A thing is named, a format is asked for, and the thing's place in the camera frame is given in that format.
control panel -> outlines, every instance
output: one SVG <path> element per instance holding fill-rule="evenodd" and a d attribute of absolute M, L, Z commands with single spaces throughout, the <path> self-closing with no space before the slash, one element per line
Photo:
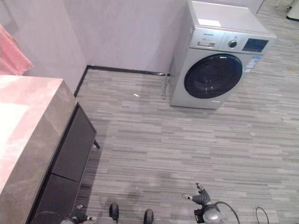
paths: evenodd
<path fill-rule="evenodd" d="M 262 52 L 267 46 L 269 42 L 267 39 L 257 35 L 200 28 L 194 30 L 190 47 L 256 54 Z"/>

cabinet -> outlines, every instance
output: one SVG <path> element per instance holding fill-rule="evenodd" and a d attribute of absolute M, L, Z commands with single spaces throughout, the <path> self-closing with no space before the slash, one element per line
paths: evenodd
<path fill-rule="evenodd" d="M 32 220 L 43 211 L 63 216 L 72 212 L 96 130 L 76 105 L 31 212 Z"/>

white wall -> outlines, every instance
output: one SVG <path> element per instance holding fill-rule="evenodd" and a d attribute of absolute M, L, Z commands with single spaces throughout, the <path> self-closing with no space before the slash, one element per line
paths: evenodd
<path fill-rule="evenodd" d="M 1 0 L 0 22 L 35 66 L 26 75 L 63 78 L 75 91 L 86 60 L 62 0 Z"/>
<path fill-rule="evenodd" d="M 249 7 L 263 0 L 202 0 Z M 88 64 L 169 72 L 187 0 L 64 0 Z"/>

control knob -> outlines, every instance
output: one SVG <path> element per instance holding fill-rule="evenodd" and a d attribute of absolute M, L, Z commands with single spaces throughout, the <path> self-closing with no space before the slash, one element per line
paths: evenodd
<path fill-rule="evenodd" d="M 237 46 L 237 41 L 236 41 L 236 40 L 232 40 L 232 41 L 230 41 L 230 42 L 228 43 L 228 46 L 229 46 L 230 48 L 234 48 L 235 46 Z"/>

black cable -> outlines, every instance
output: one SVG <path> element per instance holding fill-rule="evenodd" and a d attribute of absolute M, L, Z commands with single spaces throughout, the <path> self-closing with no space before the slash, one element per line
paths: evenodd
<path fill-rule="evenodd" d="M 222 201 L 218 201 L 218 202 L 215 203 L 215 205 L 218 205 L 218 204 L 224 204 L 224 205 L 228 206 L 232 210 L 232 212 L 234 213 L 235 217 L 237 218 L 238 224 L 241 224 L 236 211 L 229 204 L 227 204 L 226 202 L 222 202 Z"/>
<path fill-rule="evenodd" d="M 267 223 L 269 224 L 269 218 L 268 218 L 267 212 L 266 212 L 262 207 L 257 207 L 257 208 L 256 208 L 256 219 L 257 219 L 258 224 L 260 224 L 260 221 L 258 220 L 258 217 L 257 217 L 257 210 L 258 210 L 258 209 L 263 210 L 263 212 L 265 213 L 265 215 L 266 215 L 266 217 L 267 217 Z"/>

